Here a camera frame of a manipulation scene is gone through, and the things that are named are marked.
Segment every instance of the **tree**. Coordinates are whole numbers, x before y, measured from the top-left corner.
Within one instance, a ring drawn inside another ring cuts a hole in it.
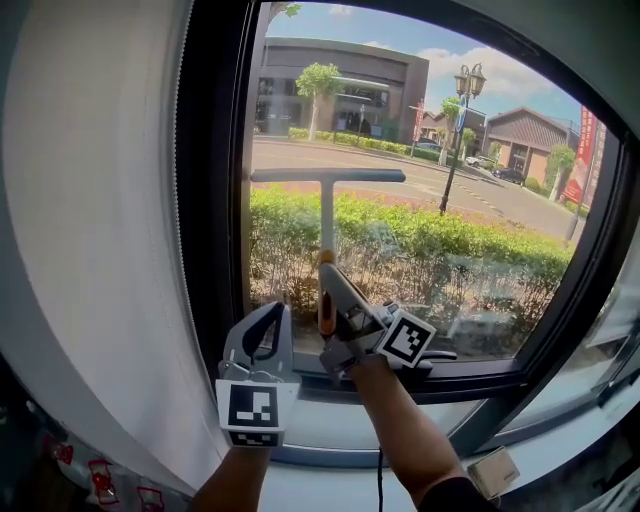
[[[502,144],[500,144],[497,140],[494,140],[489,146],[489,158],[497,162],[498,155],[500,154],[501,149],[502,149]]]
[[[296,80],[298,94],[313,100],[311,124],[309,126],[309,140],[314,140],[316,138],[320,99],[342,91],[342,84],[339,80],[336,80],[339,76],[340,72],[334,64],[325,66],[314,62],[310,66],[304,68],[302,70],[302,74]]]
[[[284,12],[289,18],[298,14],[300,4],[291,2],[271,2],[269,9],[269,23],[281,12]]]
[[[464,128],[462,130],[462,157],[461,160],[464,160],[464,157],[467,155],[467,146],[471,144],[474,140],[476,140],[476,132],[474,132],[471,128]]]
[[[444,134],[444,144],[442,145],[442,151],[440,152],[440,165],[447,165],[447,150],[451,145],[451,134],[455,126],[456,118],[458,117],[458,107],[460,105],[460,99],[455,96],[449,96],[442,100],[442,113],[447,120],[447,131]]]
[[[564,190],[569,178],[569,173],[573,167],[576,154],[569,146],[556,145],[551,148],[547,159],[547,170],[544,177],[545,187],[553,182],[549,199],[557,201]]]
[[[447,130],[444,126],[438,126],[436,128],[436,137],[438,139],[438,144],[442,144],[442,142],[444,141],[445,133],[447,133]]]

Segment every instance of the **hedge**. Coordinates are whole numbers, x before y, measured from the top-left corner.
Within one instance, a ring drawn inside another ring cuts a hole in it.
[[[284,296],[298,328],[313,326],[319,195],[253,189],[251,213],[252,303]],[[335,223],[339,265],[371,302],[422,305],[414,313],[438,329],[433,348],[461,355],[513,355],[571,258],[569,249],[533,232],[348,195],[335,198]],[[484,313],[504,321],[490,332],[485,326],[448,335],[460,315]]]
[[[540,193],[540,183],[535,178],[527,178],[524,180],[524,186],[527,187],[531,192],[535,192],[536,194]]]
[[[576,213],[576,210],[578,209],[578,204],[567,199],[564,203],[564,207],[567,210],[569,210],[571,213]],[[587,208],[585,205],[581,205],[580,212],[578,213],[578,215],[586,219],[587,215],[589,215],[589,208]]]
[[[309,138],[309,130],[306,128],[289,128],[289,138],[290,139],[308,139]],[[377,149],[380,151],[389,151],[391,153],[395,153],[398,155],[410,155],[411,154],[411,146],[407,146],[406,144],[396,144],[395,142],[388,142],[386,140],[380,139],[372,139],[370,137],[360,137],[352,133],[344,133],[344,132],[336,132],[335,139],[333,132],[316,132],[316,140],[329,140],[334,141],[337,144],[348,144],[350,146],[357,146],[364,149]],[[440,159],[440,153],[437,151],[431,151],[428,149],[422,148],[414,148],[413,150],[414,158],[420,158],[423,160],[428,160],[430,162],[437,163]],[[451,165],[453,158],[451,154],[447,157],[447,166]],[[458,159],[458,164],[456,167],[460,168],[462,166],[462,160]]]

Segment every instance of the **orange handle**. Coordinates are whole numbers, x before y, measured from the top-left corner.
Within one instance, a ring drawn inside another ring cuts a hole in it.
[[[332,251],[322,251],[319,261],[320,265],[322,263],[335,263],[335,256]],[[328,338],[336,329],[336,308],[333,305],[331,296],[322,287],[322,283],[319,283],[319,286],[318,330],[323,337]]]

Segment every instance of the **street lamp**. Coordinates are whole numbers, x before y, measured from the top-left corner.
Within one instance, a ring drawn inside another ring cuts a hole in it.
[[[444,195],[442,196],[442,201],[440,202],[440,213],[444,214],[447,211],[447,202],[449,201],[449,192],[451,191],[451,184],[453,183],[453,175],[456,172],[456,163],[458,162],[458,156],[460,155],[460,146],[462,144],[462,130],[464,128],[464,117],[466,114],[466,110],[469,108],[469,101],[471,100],[471,95],[476,98],[484,87],[484,83],[487,79],[482,74],[482,64],[478,63],[471,69],[469,72],[469,68],[464,64],[460,68],[460,73],[454,76],[456,79],[456,92],[458,93],[458,97],[464,96],[464,101],[462,102],[462,106],[460,108],[463,111],[458,114],[458,118],[462,116],[462,120],[458,119],[456,122],[456,148],[453,153],[453,162],[451,163],[451,169],[449,170],[449,178],[447,179],[447,186],[444,189]]]

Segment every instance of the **window squeegee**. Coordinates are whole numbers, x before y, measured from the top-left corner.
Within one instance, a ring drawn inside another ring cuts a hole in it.
[[[260,169],[251,174],[254,183],[287,181],[320,182],[320,254],[318,267],[323,263],[336,264],[333,229],[333,187],[337,181],[378,181],[402,183],[406,176],[400,169]],[[336,328],[336,307],[318,275],[318,329],[326,339]]]

